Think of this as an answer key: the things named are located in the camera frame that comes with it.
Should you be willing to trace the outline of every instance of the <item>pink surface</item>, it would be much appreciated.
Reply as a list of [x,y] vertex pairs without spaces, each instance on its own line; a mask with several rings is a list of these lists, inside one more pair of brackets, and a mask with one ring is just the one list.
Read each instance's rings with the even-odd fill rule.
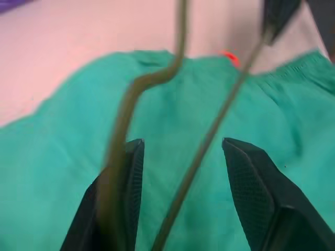
[[[259,38],[261,0],[193,0],[188,56],[234,51]],[[176,0],[39,0],[0,16],[0,126],[35,110],[73,71],[113,51],[173,51]],[[321,39],[307,5],[253,71],[267,71]]]

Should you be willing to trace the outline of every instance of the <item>green cloth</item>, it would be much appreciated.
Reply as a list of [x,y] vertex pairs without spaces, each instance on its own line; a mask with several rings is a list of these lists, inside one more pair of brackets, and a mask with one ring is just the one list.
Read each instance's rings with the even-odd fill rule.
[[[115,53],[71,76],[31,116],[0,131],[0,250],[59,250],[98,175],[121,96],[168,52]],[[146,143],[137,250],[150,250],[183,174],[238,75],[226,58],[185,59],[140,98],[129,140]],[[335,69],[311,52],[250,76],[192,184],[165,250],[249,250],[221,141],[265,149],[335,230]]]

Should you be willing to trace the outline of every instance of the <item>white surface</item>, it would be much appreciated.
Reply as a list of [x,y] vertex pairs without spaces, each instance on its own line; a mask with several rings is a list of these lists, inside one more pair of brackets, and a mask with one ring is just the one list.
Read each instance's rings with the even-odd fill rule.
[[[187,55],[234,52],[259,39],[261,0],[190,0]],[[176,0],[36,0],[0,16],[0,126],[35,110],[71,73],[113,51],[174,49]],[[325,52],[304,5],[253,72]]]

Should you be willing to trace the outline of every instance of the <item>purple object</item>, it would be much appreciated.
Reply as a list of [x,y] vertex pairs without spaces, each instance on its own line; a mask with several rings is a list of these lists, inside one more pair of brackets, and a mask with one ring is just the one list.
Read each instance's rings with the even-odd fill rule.
[[31,0],[0,0],[0,14]]

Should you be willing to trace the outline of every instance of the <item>red object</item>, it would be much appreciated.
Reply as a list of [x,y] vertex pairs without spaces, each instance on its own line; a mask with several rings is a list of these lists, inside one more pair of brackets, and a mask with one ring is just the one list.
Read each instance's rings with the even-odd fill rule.
[[227,58],[230,59],[231,63],[233,64],[233,66],[235,67],[240,67],[240,60],[237,56],[235,56],[234,54],[232,54],[231,52],[228,51],[221,51],[219,52],[220,55],[222,56],[226,56]]

